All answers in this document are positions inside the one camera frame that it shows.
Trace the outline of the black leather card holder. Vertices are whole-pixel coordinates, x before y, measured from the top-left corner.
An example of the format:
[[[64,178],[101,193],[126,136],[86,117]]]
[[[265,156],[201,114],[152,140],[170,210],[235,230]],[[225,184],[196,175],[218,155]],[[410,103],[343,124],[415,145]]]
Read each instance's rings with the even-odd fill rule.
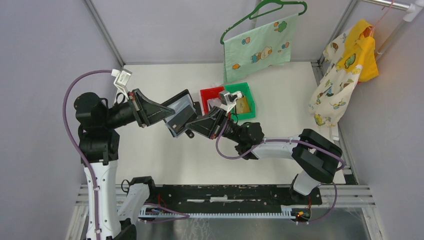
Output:
[[[163,120],[172,137],[178,138],[182,134],[186,134],[190,139],[194,138],[194,132],[186,128],[187,123],[194,121],[198,117],[195,102],[189,90],[181,91],[163,102],[162,105],[175,111],[175,114]]]

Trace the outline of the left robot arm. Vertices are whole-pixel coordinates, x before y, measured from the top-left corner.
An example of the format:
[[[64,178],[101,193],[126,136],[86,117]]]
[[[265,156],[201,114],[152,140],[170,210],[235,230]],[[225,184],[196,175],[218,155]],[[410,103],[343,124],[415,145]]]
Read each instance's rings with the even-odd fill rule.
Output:
[[[130,189],[123,209],[117,210],[116,172],[120,135],[116,129],[136,122],[148,127],[175,114],[175,110],[148,99],[139,89],[128,93],[126,101],[107,107],[107,99],[94,92],[80,95],[74,102],[79,121],[79,145],[84,172],[89,184],[88,240],[134,240],[137,207],[151,204],[157,190],[145,182]]]

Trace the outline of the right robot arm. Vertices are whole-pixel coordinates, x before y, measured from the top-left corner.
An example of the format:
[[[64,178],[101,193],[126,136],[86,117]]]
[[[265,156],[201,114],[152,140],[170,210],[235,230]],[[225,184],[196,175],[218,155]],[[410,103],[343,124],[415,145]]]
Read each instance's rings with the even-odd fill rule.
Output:
[[[219,155],[228,160],[290,159],[302,169],[292,181],[289,199],[302,204],[320,184],[332,184],[335,173],[346,163],[343,151],[318,132],[305,128],[301,134],[287,138],[266,138],[260,123],[237,124],[223,109],[214,107],[208,114],[185,124],[185,127],[219,143],[221,138],[236,143],[237,156]]]

